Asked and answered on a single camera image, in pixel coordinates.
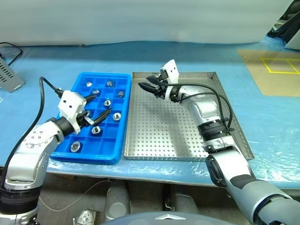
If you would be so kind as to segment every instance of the cable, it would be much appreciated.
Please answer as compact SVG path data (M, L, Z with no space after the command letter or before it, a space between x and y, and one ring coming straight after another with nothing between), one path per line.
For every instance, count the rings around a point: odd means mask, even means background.
M11 64L13 64L14 61L16 61L18 58L20 58L20 57L22 56L23 50L22 50L20 47L14 45L14 44L12 44L12 43L9 43L9 42L0 42L0 45L1 45L1 44L8 44L8 45L11 45L11 46L13 46L13 47L16 47L16 48L18 48L18 49L20 50L20 52L13 58L13 60L11 60L11 61L8 63L9 66L10 66Z
M215 93L213 93L213 92L202 92L202 93L197 93L197 94L189 95L189 96L186 96L186 97L182 98L180 100L180 103L182 101L188 99L188 98L195 97L195 96L198 96L198 95L215 95ZM222 95L219 95L219 96L226 102L226 104L227 104L227 106L229 108L229 120L228 120L227 126L228 126L228 128L230 128L231 122L233 120L233 109L231 108L231 105L229 104L228 100L224 96L222 96Z
M212 92L215 93L216 97L217 97L217 102L218 102L218 105L219 105L219 109L220 109L220 115L221 115L221 120L224 122L224 114L223 114L223 109L222 109L222 105L221 105L221 99L218 95L218 93L210 86L208 85L205 85L205 84L200 84L200 83L161 83L161 82L158 82L158 85L161 85L161 86L196 86L196 87L204 87L204 88L207 88L207 89L210 89Z
M110 182L112 183L112 181L110 180L102 180L97 182L96 184L94 184L93 186L91 186L89 189L87 189L75 202L69 204L68 206L66 206L65 208L61 209L61 210L55 210L50 208L48 205L46 205L46 203L43 201L43 199L41 197L39 197L41 203L49 210L53 211L53 212L62 212L63 210L66 210L67 208L71 207L72 205L74 205L76 202L78 202L86 193L88 193L91 189L93 189L95 186L97 186L98 184L101 184L103 182Z
M45 104L45 92L44 92L44 85L43 85L43 81L45 81L52 89L56 89L49 81L47 81L44 77L40 77L39 78L39 89L40 89L40 95L41 95L41 102L40 102L40 106L39 106L39 111L37 113L36 118L34 119L33 123L31 124L31 126L27 129L27 131L22 135L22 137L19 139L19 141L17 142L17 144L15 144L14 148L12 149L12 151L10 152L8 159L5 163L5 166L3 168L3 174L1 177L1 183L0 183L0 188L3 188L4 182L5 182L5 177L8 171L8 165L9 162L11 160L11 158L13 157L13 155L15 154L15 152L17 151L19 145L21 144L21 142L24 140L24 138L30 133L30 131L35 127L35 125L37 124L38 120L41 118L41 115L43 113L44 110L44 104Z

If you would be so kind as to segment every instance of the white wall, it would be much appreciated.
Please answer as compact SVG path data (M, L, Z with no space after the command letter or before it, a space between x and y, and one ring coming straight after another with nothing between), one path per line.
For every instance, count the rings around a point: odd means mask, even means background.
M292 0L2 0L0 41L260 41Z

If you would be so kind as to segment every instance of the blue table surface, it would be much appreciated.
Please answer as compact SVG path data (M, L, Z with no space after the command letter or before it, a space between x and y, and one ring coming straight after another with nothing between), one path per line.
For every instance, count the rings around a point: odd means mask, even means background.
M255 155L258 179L279 188L300 188L300 98L270 97L259 91L237 49L292 51L281 40L265 37L244 45L175 42L127 42L93 46L23 47L12 69L26 84L13 93L0 90L0 165L5 161L39 108L38 78L71 89L81 72L127 73L158 71L175 59L182 72L216 71ZM13 55L12 48L1 49ZM58 113L59 99L45 86L40 123ZM204 162L134 161L124 157L115 165L92 165L50 160L48 171L93 177L152 180L212 185Z

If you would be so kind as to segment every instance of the cardboard sheet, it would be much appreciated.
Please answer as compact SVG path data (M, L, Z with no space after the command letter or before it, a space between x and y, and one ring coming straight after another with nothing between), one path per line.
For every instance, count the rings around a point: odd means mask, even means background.
M300 53L238 50L264 95L300 97Z

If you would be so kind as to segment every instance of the stainless steel tray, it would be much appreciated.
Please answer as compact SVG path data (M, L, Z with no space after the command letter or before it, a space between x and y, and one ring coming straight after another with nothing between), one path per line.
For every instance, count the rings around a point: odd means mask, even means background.
M139 82L157 73L133 73L129 118L126 133L125 157L131 160L204 161L207 153L202 137L188 111L178 103L155 98L142 90ZM226 97L216 72L180 73L180 83L203 83ZM222 100L225 117L229 110ZM232 132L245 158L253 159L244 133L235 117Z

